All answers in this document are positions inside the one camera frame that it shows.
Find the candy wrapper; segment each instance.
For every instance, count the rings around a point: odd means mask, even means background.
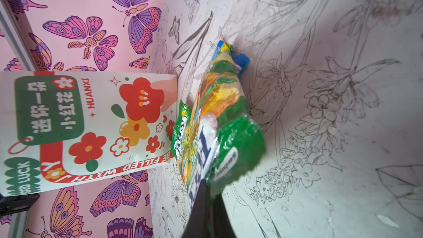
[[[252,170],[266,152],[262,132],[248,114],[239,82],[243,68],[231,55],[245,61],[233,55],[231,45],[220,42],[192,112],[182,102],[179,107],[172,151],[187,187],[189,209],[202,179],[206,179],[213,198],[225,185]]]

